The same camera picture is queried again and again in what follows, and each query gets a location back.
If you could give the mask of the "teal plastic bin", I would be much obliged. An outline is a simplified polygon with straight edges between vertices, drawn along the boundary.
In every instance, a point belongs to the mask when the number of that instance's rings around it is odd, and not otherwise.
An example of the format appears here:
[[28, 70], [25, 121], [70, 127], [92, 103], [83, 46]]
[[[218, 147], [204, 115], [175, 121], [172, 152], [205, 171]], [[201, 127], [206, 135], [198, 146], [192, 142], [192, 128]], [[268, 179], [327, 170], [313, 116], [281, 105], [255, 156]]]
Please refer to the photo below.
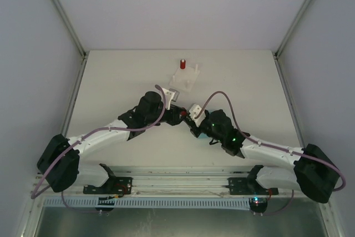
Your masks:
[[208, 138], [208, 136], [203, 134], [203, 133], [201, 133], [198, 138], [199, 139], [205, 139], [205, 138]]

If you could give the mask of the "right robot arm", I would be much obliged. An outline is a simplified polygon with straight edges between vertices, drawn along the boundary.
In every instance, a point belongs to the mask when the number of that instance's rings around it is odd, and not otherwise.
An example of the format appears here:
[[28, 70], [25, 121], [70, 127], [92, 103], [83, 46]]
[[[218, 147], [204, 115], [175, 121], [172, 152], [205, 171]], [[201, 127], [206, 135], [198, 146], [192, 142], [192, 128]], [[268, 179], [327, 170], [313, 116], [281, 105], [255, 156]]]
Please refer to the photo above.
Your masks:
[[190, 110], [185, 123], [195, 137], [205, 134], [219, 143], [230, 156], [260, 161], [249, 175], [249, 186], [254, 188], [280, 188], [298, 190], [318, 203], [327, 203], [340, 175], [328, 156], [316, 145], [305, 148], [280, 147], [265, 143], [249, 133], [234, 128], [223, 110], [213, 112]]

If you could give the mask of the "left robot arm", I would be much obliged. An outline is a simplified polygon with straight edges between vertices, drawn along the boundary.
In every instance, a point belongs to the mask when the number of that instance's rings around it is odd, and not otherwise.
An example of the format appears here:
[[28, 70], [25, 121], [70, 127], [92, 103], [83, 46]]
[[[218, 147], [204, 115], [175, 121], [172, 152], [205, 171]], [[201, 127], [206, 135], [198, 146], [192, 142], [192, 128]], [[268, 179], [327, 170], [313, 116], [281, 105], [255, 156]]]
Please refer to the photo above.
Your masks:
[[67, 138], [55, 135], [37, 162], [42, 174], [39, 181], [61, 193], [74, 184], [105, 188], [111, 184], [113, 173], [104, 163], [86, 163], [86, 158], [113, 145], [127, 142], [162, 123], [181, 123], [183, 108], [173, 105], [179, 93], [173, 89], [159, 88], [158, 93], [145, 93], [134, 108], [128, 110], [104, 127], [87, 134]]

